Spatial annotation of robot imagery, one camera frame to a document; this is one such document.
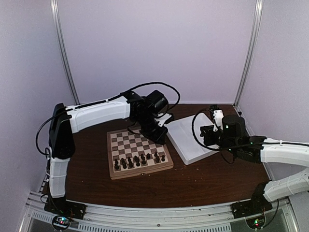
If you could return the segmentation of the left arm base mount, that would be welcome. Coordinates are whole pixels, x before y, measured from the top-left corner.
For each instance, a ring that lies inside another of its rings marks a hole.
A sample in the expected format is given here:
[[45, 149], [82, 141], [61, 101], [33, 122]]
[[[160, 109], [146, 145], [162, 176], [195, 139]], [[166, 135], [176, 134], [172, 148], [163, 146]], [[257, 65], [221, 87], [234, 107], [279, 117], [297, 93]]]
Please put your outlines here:
[[53, 198], [50, 193], [44, 206], [44, 210], [60, 216], [73, 219], [84, 219], [86, 205], [66, 200], [66, 197]]

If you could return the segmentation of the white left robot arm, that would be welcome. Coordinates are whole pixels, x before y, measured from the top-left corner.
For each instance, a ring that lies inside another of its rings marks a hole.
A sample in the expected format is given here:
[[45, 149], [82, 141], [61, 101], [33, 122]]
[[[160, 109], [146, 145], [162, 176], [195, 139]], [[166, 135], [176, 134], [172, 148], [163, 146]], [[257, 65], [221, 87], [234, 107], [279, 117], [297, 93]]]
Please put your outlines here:
[[109, 99], [85, 104], [54, 107], [53, 115], [47, 120], [48, 146], [43, 152], [49, 162], [50, 206], [60, 215], [70, 207], [66, 196], [66, 180], [69, 162], [76, 152], [76, 138], [86, 131], [106, 123], [130, 120], [137, 123], [140, 133], [148, 140], [163, 145], [168, 132], [166, 125], [174, 119], [170, 113], [163, 113], [167, 106], [165, 96], [154, 90], [147, 96], [140, 96], [129, 90]]

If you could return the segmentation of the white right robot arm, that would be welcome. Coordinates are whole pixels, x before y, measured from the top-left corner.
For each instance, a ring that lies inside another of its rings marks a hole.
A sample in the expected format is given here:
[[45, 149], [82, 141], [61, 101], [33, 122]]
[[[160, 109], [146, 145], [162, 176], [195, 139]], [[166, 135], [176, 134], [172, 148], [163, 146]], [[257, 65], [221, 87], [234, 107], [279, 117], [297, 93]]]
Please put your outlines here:
[[256, 187], [248, 210], [258, 213], [266, 202], [273, 202], [286, 196], [309, 189], [309, 145], [300, 142], [275, 140], [265, 136], [249, 136], [245, 120], [237, 115], [227, 115], [220, 123], [202, 126], [200, 136], [203, 146], [217, 145], [218, 151], [228, 151], [234, 158], [251, 163], [280, 163], [301, 166], [303, 170], [285, 178], [268, 181]]

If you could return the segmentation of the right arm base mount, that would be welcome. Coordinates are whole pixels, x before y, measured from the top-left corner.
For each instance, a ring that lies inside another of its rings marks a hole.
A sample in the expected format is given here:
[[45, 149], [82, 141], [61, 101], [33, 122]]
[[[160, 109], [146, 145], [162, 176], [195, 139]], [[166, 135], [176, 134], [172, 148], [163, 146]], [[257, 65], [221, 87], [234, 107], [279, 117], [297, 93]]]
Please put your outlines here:
[[250, 200], [231, 204], [234, 219], [261, 214], [273, 208], [272, 203], [267, 201], [264, 197], [264, 188], [266, 184], [268, 184], [268, 182], [258, 184]]

